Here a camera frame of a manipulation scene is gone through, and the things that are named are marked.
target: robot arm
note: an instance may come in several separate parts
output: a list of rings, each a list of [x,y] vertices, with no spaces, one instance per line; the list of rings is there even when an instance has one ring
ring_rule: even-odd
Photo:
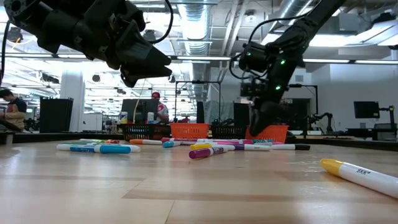
[[[317,115],[313,114],[312,116],[309,117],[309,123],[315,123],[317,121],[320,121],[324,117],[328,117],[328,126],[326,127],[326,133],[331,134],[333,132],[333,128],[331,128],[331,119],[333,118],[333,115],[331,113],[324,113],[322,115]]]
[[[142,11],[125,0],[5,0],[10,21],[37,37],[39,47],[56,54],[61,45],[87,59],[98,58],[121,71],[128,87],[138,79],[166,77],[169,59],[140,35]]]
[[[250,133],[258,135],[280,115],[279,101],[287,90],[296,66],[304,67],[302,55],[321,26],[345,0],[322,0],[311,12],[294,22],[276,41],[263,46],[244,45],[239,67],[244,71],[266,72],[263,88],[254,95],[251,106]]]

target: blue marker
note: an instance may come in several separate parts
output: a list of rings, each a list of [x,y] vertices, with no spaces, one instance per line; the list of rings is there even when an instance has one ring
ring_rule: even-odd
[[[97,152],[97,153],[115,153],[115,154],[129,154],[131,152],[140,152],[141,148],[138,146],[129,145],[74,145],[74,144],[59,144],[57,150],[71,151],[71,152]]]
[[[267,139],[255,139],[255,140],[252,140],[252,141],[253,141],[253,144],[255,144],[255,143],[274,142],[274,140],[272,140],[272,139],[269,139],[269,140],[267,140]]]
[[[174,147],[181,145],[181,142],[167,141],[163,143],[163,147]]]

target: black basket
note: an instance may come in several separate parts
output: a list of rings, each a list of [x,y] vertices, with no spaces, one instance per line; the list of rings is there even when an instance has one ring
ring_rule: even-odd
[[[163,124],[122,124],[124,140],[151,139],[161,140],[169,138],[171,133],[170,125]]]
[[[246,126],[211,126],[213,139],[244,139]]]

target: orange basket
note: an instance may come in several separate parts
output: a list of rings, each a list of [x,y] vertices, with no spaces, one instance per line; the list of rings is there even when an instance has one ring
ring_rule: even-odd
[[[209,124],[171,123],[173,138],[207,138]]]
[[[246,130],[246,139],[269,139],[274,140],[276,142],[285,143],[287,125],[270,125],[266,129],[264,129],[258,136],[253,137],[249,134],[249,128]]]

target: desk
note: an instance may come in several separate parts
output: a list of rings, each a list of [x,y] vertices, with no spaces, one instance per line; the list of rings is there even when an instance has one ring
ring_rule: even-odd
[[[373,129],[373,128],[347,128],[347,133],[357,138],[372,138],[377,141],[378,133],[393,133],[392,129]]]
[[[140,153],[118,155],[57,151],[57,144],[0,150],[0,162],[10,164],[0,175],[0,223],[398,220],[398,200],[319,166],[330,157],[398,176],[396,152],[311,145],[310,151],[231,151],[193,161],[187,146],[142,146]]]

